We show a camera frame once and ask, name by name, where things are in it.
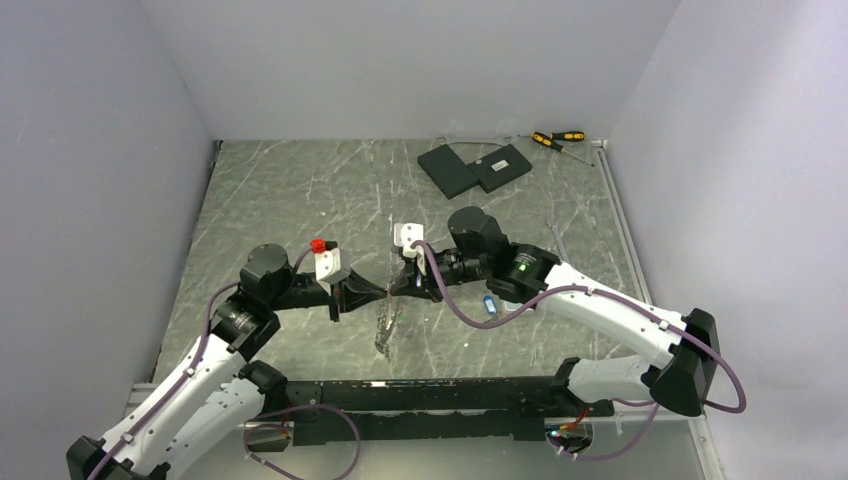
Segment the metal keyring with keys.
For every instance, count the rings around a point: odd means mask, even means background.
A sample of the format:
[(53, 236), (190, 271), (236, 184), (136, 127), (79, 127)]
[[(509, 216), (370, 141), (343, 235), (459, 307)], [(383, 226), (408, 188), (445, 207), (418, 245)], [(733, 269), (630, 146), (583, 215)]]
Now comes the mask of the metal keyring with keys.
[(405, 296), (395, 295), (393, 291), (402, 289), (408, 284), (405, 267), (400, 262), (396, 262), (389, 270), (389, 279), (386, 284), (387, 296), (380, 300), (377, 306), (377, 330), (374, 338), (377, 352), (389, 363), (392, 362), (390, 340), (405, 307)]

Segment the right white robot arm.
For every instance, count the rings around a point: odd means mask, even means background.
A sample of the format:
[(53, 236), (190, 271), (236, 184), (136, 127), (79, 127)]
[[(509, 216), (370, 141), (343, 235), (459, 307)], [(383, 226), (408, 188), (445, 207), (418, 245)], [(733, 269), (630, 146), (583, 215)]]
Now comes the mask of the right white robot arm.
[[(454, 247), (436, 252), (422, 225), (394, 225), (393, 246), (404, 269), (392, 295), (443, 301), (477, 329), (498, 328), (528, 310), (559, 314), (632, 350), (628, 357), (564, 360), (550, 391), (557, 411), (574, 415), (606, 400), (653, 401), (697, 417), (710, 406), (709, 390), (721, 365), (713, 315), (699, 308), (688, 314), (665, 310), (615, 291), (547, 250), (510, 241), (479, 207), (454, 212), (448, 230)], [(475, 281), (514, 304), (515, 311), (486, 322), (462, 313), (448, 289)]]

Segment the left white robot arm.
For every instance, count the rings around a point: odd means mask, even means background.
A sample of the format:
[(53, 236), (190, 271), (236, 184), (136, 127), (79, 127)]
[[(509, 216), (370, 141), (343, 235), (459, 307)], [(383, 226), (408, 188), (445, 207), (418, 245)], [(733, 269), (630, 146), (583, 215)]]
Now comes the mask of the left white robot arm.
[(352, 271), (334, 242), (314, 240), (312, 272), (287, 251), (263, 244), (236, 282), (207, 302), (203, 329), (189, 353), (130, 414), (98, 438), (67, 451), (73, 479), (178, 479), (239, 424), (272, 420), (287, 406), (287, 379), (256, 354), (278, 332), (281, 310), (326, 306), (332, 319), (386, 297)]

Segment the blue tagged key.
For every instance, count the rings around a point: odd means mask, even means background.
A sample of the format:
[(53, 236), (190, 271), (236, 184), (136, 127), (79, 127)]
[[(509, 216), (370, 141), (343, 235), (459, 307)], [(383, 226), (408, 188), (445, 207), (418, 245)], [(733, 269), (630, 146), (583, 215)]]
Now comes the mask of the blue tagged key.
[(483, 305), (484, 311), (486, 312), (486, 315), (487, 315), (486, 319), (484, 320), (485, 323), (494, 321), (498, 318), (498, 315), (499, 315), (498, 305), (497, 305), (496, 300), (492, 296), (485, 295), (482, 298), (482, 305)]

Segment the grey rectangular tin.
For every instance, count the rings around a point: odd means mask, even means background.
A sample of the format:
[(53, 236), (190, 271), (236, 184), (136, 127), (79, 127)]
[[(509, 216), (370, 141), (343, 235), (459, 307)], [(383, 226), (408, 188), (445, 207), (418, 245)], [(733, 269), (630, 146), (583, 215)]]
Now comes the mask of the grey rectangular tin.
[(520, 303), (520, 302), (516, 303), (516, 302), (502, 301), (502, 307), (503, 307), (503, 310), (507, 314), (513, 314), (513, 313), (517, 312), (519, 315), (521, 315), (521, 314), (525, 314), (527, 312), (532, 312), (534, 310), (533, 306), (526, 307), (523, 303)]

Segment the large black box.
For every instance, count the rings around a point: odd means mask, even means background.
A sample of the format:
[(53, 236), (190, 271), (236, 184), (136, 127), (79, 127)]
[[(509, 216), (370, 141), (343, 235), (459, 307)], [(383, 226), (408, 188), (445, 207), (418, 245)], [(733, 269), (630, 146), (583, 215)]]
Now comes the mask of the large black box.
[(419, 155), (417, 163), (447, 199), (479, 184), (479, 178), (449, 145), (440, 145)]

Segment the small black box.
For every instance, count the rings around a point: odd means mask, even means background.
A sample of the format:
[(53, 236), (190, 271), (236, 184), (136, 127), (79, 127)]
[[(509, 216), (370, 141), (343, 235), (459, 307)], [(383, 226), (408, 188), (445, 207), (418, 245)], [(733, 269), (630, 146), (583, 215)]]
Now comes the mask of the small black box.
[(468, 164), (481, 189), (489, 194), (532, 170), (530, 161), (512, 144)]

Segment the silver wrench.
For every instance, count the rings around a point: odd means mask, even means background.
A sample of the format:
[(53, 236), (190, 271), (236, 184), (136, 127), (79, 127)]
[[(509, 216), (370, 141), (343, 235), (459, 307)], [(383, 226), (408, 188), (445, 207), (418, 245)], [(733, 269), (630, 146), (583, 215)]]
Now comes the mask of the silver wrench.
[(565, 245), (564, 245), (564, 242), (563, 242), (562, 234), (561, 234), (560, 229), (559, 229), (558, 221), (553, 217), (549, 217), (546, 220), (546, 224), (547, 224), (548, 228), (551, 230), (551, 232), (554, 236), (554, 241), (555, 241), (556, 248), (558, 250), (558, 254), (559, 254), (560, 258), (562, 259), (563, 262), (568, 263), (569, 258), (568, 258), (567, 251), (566, 251), (566, 248), (565, 248)]

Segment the orange black screwdriver front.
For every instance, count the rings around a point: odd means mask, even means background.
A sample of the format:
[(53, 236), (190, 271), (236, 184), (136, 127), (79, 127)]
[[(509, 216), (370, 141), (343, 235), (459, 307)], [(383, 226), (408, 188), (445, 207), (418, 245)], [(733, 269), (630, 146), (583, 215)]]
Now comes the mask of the orange black screwdriver front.
[(567, 144), (571, 144), (572, 142), (550, 142), (550, 141), (539, 141), (539, 140), (533, 140), (533, 139), (531, 139), (531, 140), (538, 145), (544, 146), (548, 149), (554, 150), (558, 153), (561, 153), (561, 154), (564, 154), (568, 157), (571, 157), (572, 159), (577, 160), (580, 163), (583, 163), (583, 164), (588, 165), (588, 166), (593, 166), (593, 163), (591, 163), (586, 158), (578, 156), (577, 154), (572, 153), (568, 150)]

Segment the orange black screwdriver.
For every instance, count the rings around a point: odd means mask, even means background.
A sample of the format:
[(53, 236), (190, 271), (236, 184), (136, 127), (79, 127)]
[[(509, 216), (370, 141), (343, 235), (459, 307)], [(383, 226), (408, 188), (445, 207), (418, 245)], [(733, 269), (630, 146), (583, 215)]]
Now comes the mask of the orange black screwdriver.
[(539, 141), (576, 143), (585, 140), (586, 134), (582, 131), (566, 131), (553, 133), (543, 133), (536, 131), (529, 135), (522, 135), (522, 138), (531, 138), (533, 140)]
[(568, 157), (571, 157), (572, 159), (577, 160), (580, 163), (583, 163), (583, 164), (588, 165), (588, 166), (593, 166), (593, 163), (591, 163), (586, 158), (578, 156), (577, 154), (572, 153), (568, 150), (567, 144), (571, 144), (572, 142), (550, 142), (550, 141), (539, 141), (539, 140), (533, 140), (533, 139), (531, 139), (531, 140), (538, 145), (544, 146), (548, 149), (554, 150), (558, 153), (561, 153), (561, 154), (564, 154)]

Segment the orange black screwdriver back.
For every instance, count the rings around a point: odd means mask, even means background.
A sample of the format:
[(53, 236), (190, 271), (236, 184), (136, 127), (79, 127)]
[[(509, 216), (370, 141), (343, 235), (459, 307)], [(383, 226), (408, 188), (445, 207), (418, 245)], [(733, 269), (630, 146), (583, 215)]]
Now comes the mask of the orange black screwdriver back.
[(533, 140), (539, 141), (576, 143), (585, 140), (586, 134), (582, 131), (566, 131), (553, 133), (543, 133), (536, 131), (529, 135), (522, 135), (522, 138), (531, 138)]

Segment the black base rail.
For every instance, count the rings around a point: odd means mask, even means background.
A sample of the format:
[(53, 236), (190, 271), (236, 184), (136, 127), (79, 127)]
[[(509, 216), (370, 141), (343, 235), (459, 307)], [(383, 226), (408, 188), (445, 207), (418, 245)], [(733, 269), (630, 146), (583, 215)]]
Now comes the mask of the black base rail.
[(297, 446), (364, 440), (508, 437), (540, 441), (558, 419), (608, 418), (609, 400), (585, 404), (551, 376), (290, 381), (263, 413), (293, 424)]

